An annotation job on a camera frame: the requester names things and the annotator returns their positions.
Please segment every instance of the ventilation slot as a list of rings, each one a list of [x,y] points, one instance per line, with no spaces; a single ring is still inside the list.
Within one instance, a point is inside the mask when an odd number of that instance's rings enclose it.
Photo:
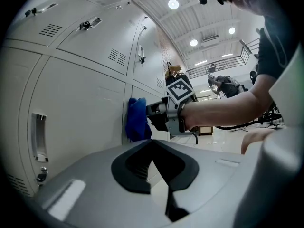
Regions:
[[[112,49],[112,51],[110,52],[110,55],[109,55],[109,59],[116,62],[117,57],[118,57],[118,51]]]
[[[157,85],[159,88],[163,89],[163,83],[162,83],[162,81],[161,81],[159,78],[156,78],[156,85]]]
[[[123,66],[124,66],[124,62],[125,62],[125,55],[119,53],[117,63],[119,63],[120,65],[123,65]]]
[[[14,177],[12,175],[7,175],[12,187],[17,190],[19,193],[30,196],[30,193],[24,183],[24,181],[20,178]]]
[[[61,26],[49,24],[39,34],[53,37],[58,31],[62,29]]]

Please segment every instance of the black t-shirt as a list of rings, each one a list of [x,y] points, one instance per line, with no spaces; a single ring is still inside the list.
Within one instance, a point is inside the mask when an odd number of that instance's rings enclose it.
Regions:
[[[216,81],[222,82],[219,89],[223,91],[226,98],[230,98],[238,94],[238,90],[234,85],[231,84],[230,80],[226,76],[218,76]]]
[[[280,77],[291,60],[298,39],[288,21],[265,18],[265,28],[260,30],[257,74]]]

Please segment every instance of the round ceiling light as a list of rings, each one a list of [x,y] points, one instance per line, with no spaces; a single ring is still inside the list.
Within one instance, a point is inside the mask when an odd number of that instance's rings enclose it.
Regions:
[[[174,10],[174,9],[177,9],[179,7],[179,2],[177,2],[176,0],[170,0],[168,2],[168,6],[170,9]]]
[[[198,41],[196,39],[193,39],[192,41],[190,41],[190,45],[192,47],[195,47],[198,44]]]
[[[230,33],[231,35],[233,35],[234,32],[236,32],[236,29],[235,29],[234,27],[231,27],[231,28],[229,29],[229,33]]]

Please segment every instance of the brick wall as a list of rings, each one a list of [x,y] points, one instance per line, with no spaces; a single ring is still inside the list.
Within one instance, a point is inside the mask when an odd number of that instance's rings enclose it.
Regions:
[[[183,72],[186,73],[186,67],[168,36],[159,27],[157,27],[157,34],[161,46],[162,65],[164,71],[167,72],[168,70],[167,62],[171,62],[172,66],[180,65]]]

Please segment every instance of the floor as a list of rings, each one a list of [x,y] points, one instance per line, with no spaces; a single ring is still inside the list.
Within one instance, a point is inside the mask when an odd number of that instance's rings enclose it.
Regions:
[[[230,131],[214,128],[212,136],[198,136],[197,145],[195,144],[195,137],[193,135],[177,136],[171,139],[171,142],[204,150],[241,154],[241,143],[243,137],[248,132],[260,127],[264,128],[267,127],[267,125],[255,124],[247,128]],[[168,185],[163,179],[151,188],[151,195],[154,202],[163,212],[165,212],[168,197]]]

